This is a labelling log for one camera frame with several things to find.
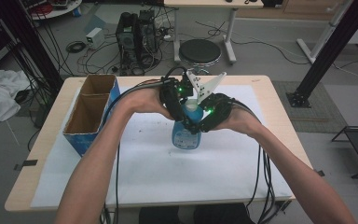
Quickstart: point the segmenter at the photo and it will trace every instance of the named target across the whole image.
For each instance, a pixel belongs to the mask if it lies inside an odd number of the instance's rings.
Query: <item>person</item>
[[[134,113],[159,113],[172,119],[159,100],[157,88],[133,91],[123,97],[73,171],[62,195],[55,223],[98,222],[117,146]],[[240,107],[233,107],[229,117],[215,129],[230,129],[254,138],[274,162],[314,223],[355,223],[351,211],[333,188],[251,114]]]

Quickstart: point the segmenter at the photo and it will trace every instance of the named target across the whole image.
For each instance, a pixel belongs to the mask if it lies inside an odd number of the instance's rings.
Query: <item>computer tower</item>
[[[138,21],[141,27],[142,42],[146,51],[156,53],[158,44],[156,39],[155,11],[141,10]]]
[[[116,39],[120,50],[121,64],[139,63],[142,54],[142,36],[138,15],[124,12],[116,29]]]

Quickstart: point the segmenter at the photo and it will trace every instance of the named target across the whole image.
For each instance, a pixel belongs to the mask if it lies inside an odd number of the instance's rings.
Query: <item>blue spray bottle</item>
[[[189,99],[182,105],[185,114],[198,123],[202,120],[203,110],[197,104],[196,99]],[[192,134],[180,121],[176,121],[172,130],[172,143],[181,149],[195,149],[200,145],[201,133]]]

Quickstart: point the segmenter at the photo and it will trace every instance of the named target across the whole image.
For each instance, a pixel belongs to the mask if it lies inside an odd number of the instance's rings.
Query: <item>cardboard box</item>
[[[108,107],[110,95],[111,99],[116,99],[120,95],[115,76],[86,77],[63,129],[63,136],[80,156],[86,153],[102,128],[103,114]]]

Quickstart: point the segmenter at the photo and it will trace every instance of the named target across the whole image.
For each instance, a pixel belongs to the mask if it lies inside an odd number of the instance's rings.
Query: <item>black stool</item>
[[[179,58],[193,66],[196,74],[200,71],[209,74],[202,68],[219,62],[221,54],[222,51],[214,42],[205,39],[187,40],[179,48]]]

